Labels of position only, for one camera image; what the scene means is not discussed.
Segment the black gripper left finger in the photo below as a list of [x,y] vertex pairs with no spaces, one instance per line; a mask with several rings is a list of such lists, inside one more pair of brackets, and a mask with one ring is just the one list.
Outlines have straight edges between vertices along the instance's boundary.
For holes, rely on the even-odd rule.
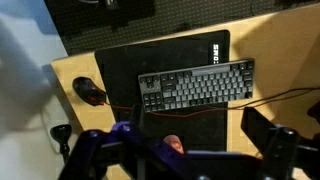
[[130,124],[139,130],[144,126],[144,109],[141,105],[134,105],[130,115]]

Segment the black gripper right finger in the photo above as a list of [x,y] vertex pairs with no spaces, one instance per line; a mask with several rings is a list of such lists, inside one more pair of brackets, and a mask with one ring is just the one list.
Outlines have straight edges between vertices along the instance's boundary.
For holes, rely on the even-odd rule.
[[241,129],[262,155],[281,155],[279,143],[281,128],[270,122],[258,110],[246,107],[243,111]]

